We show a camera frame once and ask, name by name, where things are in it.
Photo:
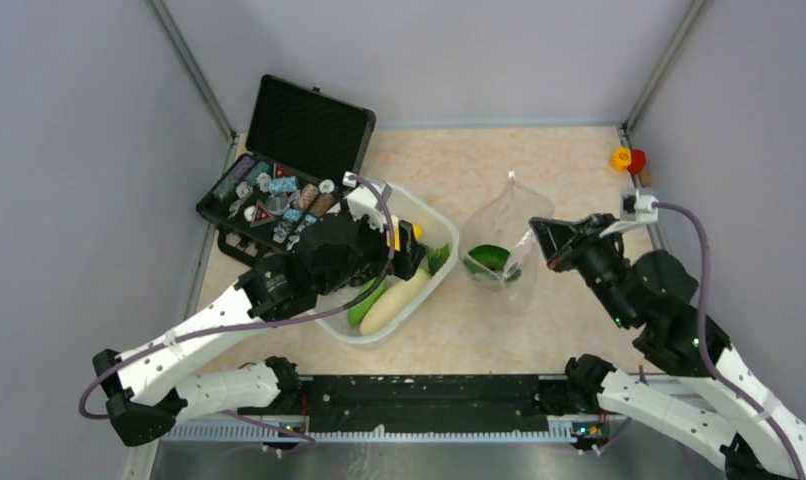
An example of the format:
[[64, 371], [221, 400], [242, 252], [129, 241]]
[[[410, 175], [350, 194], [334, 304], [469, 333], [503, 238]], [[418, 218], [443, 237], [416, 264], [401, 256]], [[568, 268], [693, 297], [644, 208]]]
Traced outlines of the green bok choy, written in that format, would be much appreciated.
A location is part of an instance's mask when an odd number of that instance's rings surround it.
[[517, 281], [521, 268], [508, 265], [510, 252], [500, 246], [482, 244], [469, 250], [462, 258], [469, 277], [479, 283], [505, 285]]

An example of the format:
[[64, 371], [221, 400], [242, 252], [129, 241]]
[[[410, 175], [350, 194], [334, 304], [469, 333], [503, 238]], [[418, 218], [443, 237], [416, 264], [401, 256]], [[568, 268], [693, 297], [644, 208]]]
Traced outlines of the yellow bell pepper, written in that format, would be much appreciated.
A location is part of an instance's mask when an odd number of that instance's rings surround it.
[[396, 252], [403, 252], [411, 249], [423, 235], [423, 229], [417, 224], [407, 220], [401, 220], [397, 215], [392, 215], [394, 229], [394, 248]]

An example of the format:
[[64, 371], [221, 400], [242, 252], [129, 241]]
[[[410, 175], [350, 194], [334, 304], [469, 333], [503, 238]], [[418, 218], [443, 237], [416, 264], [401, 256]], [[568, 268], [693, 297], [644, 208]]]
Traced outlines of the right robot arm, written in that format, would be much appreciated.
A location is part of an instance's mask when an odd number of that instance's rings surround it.
[[706, 275], [691, 276], [665, 250], [627, 259], [626, 223], [610, 214], [575, 222], [535, 217], [529, 225], [548, 268], [578, 273], [616, 326], [637, 331], [634, 348], [704, 401], [697, 408], [585, 354], [565, 367], [573, 409], [626, 415], [691, 448], [729, 479], [806, 479], [806, 423], [706, 313]]

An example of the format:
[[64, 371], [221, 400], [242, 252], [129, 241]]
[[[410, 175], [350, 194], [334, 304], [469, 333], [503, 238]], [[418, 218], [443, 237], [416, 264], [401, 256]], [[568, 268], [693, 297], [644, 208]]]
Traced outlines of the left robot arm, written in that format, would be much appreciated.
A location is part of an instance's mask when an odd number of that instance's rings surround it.
[[150, 443], [177, 424], [221, 411], [298, 404], [293, 363], [270, 357], [244, 369], [198, 369], [265, 329], [315, 320], [317, 300], [363, 277], [378, 288], [388, 274], [412, 278], [428, 253], [407, 221], [374, 227], [368, 216], [333, 214], [302, 231], [284, 255], [257, 261], [215, 301], [136, 349], [106, 349], [92, 359], [107, 397], [107, 418], [129, 447]]

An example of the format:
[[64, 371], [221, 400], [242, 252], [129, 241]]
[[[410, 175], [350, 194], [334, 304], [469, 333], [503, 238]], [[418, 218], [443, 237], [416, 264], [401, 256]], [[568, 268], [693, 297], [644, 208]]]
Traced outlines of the clear zip top bag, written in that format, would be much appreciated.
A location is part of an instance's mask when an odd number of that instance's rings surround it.
[[489, 285], [472, 280], [463, 266], [468, 279], [493, 310], [520, 315], [530, 306], [543, 255], [529, 220], [533, 217], [550, 219], [554, 211], [549, 198], [520, 182], [511, 170], [499, 195], [464, 223], [458, 251], [462, 266], [462, 258], [469, 250], [490, 244], [507, 249], [510, 252], [508, 265], [517, 264], [522, 270], [521, 277], [511, 284]]

